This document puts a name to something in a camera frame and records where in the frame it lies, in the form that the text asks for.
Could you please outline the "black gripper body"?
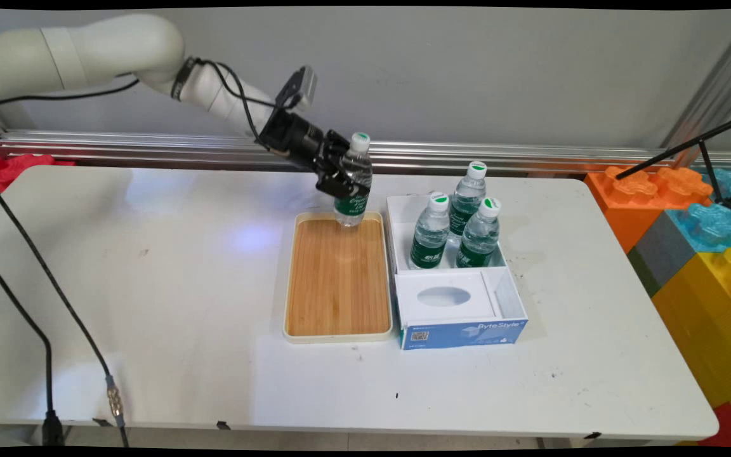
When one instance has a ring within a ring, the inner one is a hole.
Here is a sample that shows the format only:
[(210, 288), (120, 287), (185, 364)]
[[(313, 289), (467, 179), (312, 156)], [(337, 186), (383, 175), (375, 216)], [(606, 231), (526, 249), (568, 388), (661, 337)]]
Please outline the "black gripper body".
[(327, 158), (327, 132), (285, 108), (275, 108), (258, 142), (301, 169), (341, 173), (342, 159)]

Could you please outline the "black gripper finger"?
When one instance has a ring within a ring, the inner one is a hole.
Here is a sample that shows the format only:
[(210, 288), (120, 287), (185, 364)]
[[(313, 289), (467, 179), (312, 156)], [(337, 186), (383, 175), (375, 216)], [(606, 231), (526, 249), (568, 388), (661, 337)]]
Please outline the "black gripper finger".
[(346, 173), (325, 173), (316, 170), (316, 190), (331, 195), (334, 199), (353, 199), (353, 197), (367, 196), (371, 191), (371, 176), (359, 171)]
[(335, 130), (327, 131), (327, 158), (342, 159), (348, 153), (350, 142)]

